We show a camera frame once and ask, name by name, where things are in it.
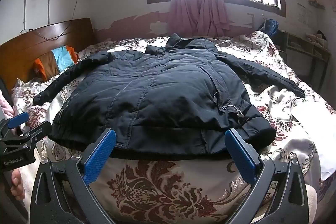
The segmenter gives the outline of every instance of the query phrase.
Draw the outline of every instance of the bedspread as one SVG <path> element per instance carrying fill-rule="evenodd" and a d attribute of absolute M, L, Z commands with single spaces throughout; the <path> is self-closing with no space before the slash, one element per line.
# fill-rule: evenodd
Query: bedspread
<path fill-rule="evenodd" d="M 314 187 L 318 194 L 317 217 L 323 215 L 325 206 L 322 204 L 328 203 L 336 189 L 336 174 L 321 181 L 320 161 L 314 142 L 290 110 L 304 101 L 313 101 L 323 104 L 333 115 L 336 111 L 283 62 L 277 48 L 264 33 L 257 31 L 230 40 L 207 39 L 214 42 L 219 51 L 269 67 L 293 80 L 304 91 L 306 99 L 296 97 L 286 89 L 264 86 L 263 83 L 252 87 L 246 79 L 242 79 L 251 104 L 277 132 L 276 139 L 263 153 L 274 160 L 297 159 L 300 162 L 306 184 Z M 167 40 L 168 37 L 157 37 L 106 41 L 87 47 L 78 56 L 82 60 L 98 51 L 134 49 L 144 52 L 148 44 L 164 46 Z M 29 121 L 21 125 L 23 132 L 45 120 L 52 122 L 71 92 L 85 77 L 81 75 L 66 85 L 51 103 L 32 106 L 33 97 L 58 76 L 45 83 L 31 81 L 25 84 L 18 80 L 13 89 L 14 110 L 16 114 L 23 111 L 29 114 Z M 48 137 L 41 141 L 40 146 L 42 157 L 47 156 L 52 161 L 66 160 L 76 152 L 54 143 Z M 272 197 L 275 186 L 271 185 L 264 203 Z M 178 223 L 180 220 L 184 223 L 210 223 L 225 219 L 237 208 L 249 189 L 231 159 L 145 161 L 109 158 L 99 178 L 90 187 L 105 210 L 117 219 L 154 223 Z"/>

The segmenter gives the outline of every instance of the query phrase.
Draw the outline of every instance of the wooden desk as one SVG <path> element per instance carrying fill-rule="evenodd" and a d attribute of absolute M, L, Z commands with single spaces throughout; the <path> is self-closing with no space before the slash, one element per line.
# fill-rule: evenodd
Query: wooden desk
<path fill-rule="evenodd" d="M 323 73 L 321 75 L 320 83 L 317 92 L 320 92 L 324 78 L 327 73 L 328 62 L 330 58 L 330 52 L 323 48 L 321 45 L 311 42 L 307 39 L 303 39 L 286 31 L 278 30 L 277 34 L 272 37 L 274 44 L 280 46 L 280 50 L 286 52 L 286 49 L 300 52 L 302 54 L 308 55 L 312 58 L 312 63 L 310 67 L 309 77 L 307 84 L 312 82 L 314 75 L 316 61 L 320 60 L 324 63 Z"/>

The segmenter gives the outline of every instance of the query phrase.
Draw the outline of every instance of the headboard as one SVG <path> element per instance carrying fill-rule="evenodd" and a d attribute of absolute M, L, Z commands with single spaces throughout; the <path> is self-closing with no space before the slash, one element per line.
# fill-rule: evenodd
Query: headboard
<path fill-rule="evenodd" d="M 10 91 L 17 78 L 27 82 L 36 75 L 34 60 L 61 46 L 76 52 L 95 44 L 90 18 L 64 21 L 29 31 L 0 45 L 0 76 Z"/>

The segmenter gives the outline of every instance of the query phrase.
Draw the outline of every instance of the black jacket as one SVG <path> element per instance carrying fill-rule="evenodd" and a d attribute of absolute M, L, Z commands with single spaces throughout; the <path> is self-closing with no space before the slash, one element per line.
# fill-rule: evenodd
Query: black jacket
<path fill-rule="evenodd" d="M 98 52 L 64 72 L 35 96 L 34 104 L 52 100 L 88 69 L 92 71 L 56 115 L 48 137 L 83 150 L 112 128 L 117 134 L 112 156 L 220 155 L 229 128 L 240 129 L 256 149 L 271 144 L 276 132 L 250 104 L 237 75 L 305 97 L 294 82 L 262 65 L 219 52 L 208 40 L 182 40 L 174 34 L 165 47 L 148 45 L 145 53 Z"/>

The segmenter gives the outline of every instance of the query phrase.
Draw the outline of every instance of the metal bolt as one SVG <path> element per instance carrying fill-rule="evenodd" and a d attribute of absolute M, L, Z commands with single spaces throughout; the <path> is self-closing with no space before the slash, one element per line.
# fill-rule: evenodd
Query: metal bolt
<path fill-rule="evenodd" d="M 265 155 L 265 154 L 261 154 L 260 155 L 260 159 L 263 161 L 268 161 L 269 160 L 269 156 Z"/>
<path fill-rule="evenodd" d="M 81 157 L 80 154 L 74 154 L 74 155 L 71 156 L 71 160 L 79 160 L 80 157 Z"/>
<path fill-rule="evenodd" d="M 296 159 L 292 159 L 291 162 L 292 162 L 293 164 L 295 164 L 295 165 L 298 165 L 298 164 L 299 164 L 298 160 L 296 160 Z"/>

